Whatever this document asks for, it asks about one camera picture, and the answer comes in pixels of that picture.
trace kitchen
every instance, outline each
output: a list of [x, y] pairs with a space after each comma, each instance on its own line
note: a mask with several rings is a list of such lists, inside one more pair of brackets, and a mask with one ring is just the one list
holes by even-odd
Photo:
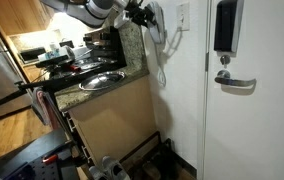
[[[30, 15], [34, 11], [27, 7], [34, 2], [23, 1], [19, 6], [14, 0], [1, 1], [0, 12], [5, 12], [0, 15], [2, 34], [14, 39], [23, 32], [44, 30], [52, 17], [49, 10], [39, 10], [38, 4], [37, 14], [41, 15]], [[284, 2], [244, 1], [242, 24], [241, 16], [236, 16], [237, 23], [232, 25], [240, 32], [238, 42], [220, 51], [214, 37], [223, 32], [218, 31], [222, 17], [217, 13], [223, 2], [233, 1], [159, 0], [165, 20], [164, 44], [154, 44], [146, 28], [126, 23], [119, 32], [126, 66], [119, 70], [127, 77], [102, 91], [81, 91], [73, 85], [54, 94], [57, 109], [67, 119], [63, 129], [73, 131], [67, 132], [71, 138], [82, 140], [77, 143], [90, 157], [89, 164], [103, 166], [106, 154], [135, 162], [139, 155], [129, 152], [141, 148], [141, 142], [159, 131], [162, 141], [171, 139], [173, 151], [185, 161], [180, 163], [182, 169], [197, 179], [284, 179], [284, 86], [279, 85], [284, 82], [284, 13], [278, 13], [284, 12]], [[15, 11], [15, 18], [6, 18]], [[67, 40], [78, 46], [86, 33], [81, 31], [79, 38]], [[8, 36], [7, 43], [15, 47]], [[49, 50], [52, 40], [48, 41], [40, 46]], [[41, 74], [34, 65], [27, 67]], [[237, 87], [252, 83], [253, 87]]]

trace wall outlet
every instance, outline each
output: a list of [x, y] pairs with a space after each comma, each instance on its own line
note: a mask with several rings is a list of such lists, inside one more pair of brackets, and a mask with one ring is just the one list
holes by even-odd
[[176, 7], [177, 28], [180, 31], [190, 30], [190, 3], [186, 2]]

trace white wall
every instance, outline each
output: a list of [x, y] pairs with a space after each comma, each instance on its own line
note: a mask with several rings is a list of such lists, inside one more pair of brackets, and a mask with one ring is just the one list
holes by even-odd
[[197, 168], [197, 128], [203, 119], [206, 47], [206, 19], [203, 19], [206, 9], [200, 7], [206, 0], [189, 0], [190, 31], [182, 32], [177, 32], [176, 6], [188, 1], [157, 1], [163, 8], [168, 40], [165, 47], [159, 47], [167, 80], [165, 87], [158, 84], [155, 47], [149, 32], [143, 28], [156, 123], [163, 139], [171, 138], [175, 151]]

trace granite countertop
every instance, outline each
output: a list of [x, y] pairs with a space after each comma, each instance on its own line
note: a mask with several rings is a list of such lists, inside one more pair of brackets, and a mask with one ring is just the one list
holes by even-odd
[[118, 71], [123, 71], [126, 77], [118, 84], [103, 90], [83, 91], [78, 85], [74, 85], [56, 92], [55, 97], [60, 111], [67, 111], [149, 74], [141, 28], [133, 23], [126, 23], [119, 29], [119, 33], [127, 66]]

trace wooden floor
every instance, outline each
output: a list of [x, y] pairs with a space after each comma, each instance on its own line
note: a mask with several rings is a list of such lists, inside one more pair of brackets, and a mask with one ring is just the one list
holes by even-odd
[[0, 156], [50, 131], [31, 109], [0, 120]]

